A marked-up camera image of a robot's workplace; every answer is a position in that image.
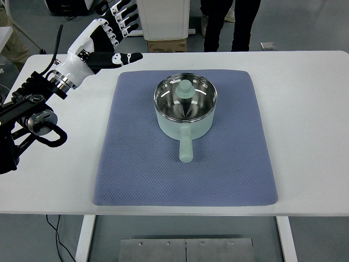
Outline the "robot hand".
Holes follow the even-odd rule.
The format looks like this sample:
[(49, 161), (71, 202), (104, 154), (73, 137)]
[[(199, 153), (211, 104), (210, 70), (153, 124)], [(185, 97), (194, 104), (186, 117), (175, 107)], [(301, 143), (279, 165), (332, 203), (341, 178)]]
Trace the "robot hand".
[(51, 82), (68, 90), (102, 69), (115, 69), (143, 58), (141, 53), (118, 53), (117, 46), (138, 29), (137, 5), (118, 1), (94, 19), (68, 48), (67, 58), (52, 71)]

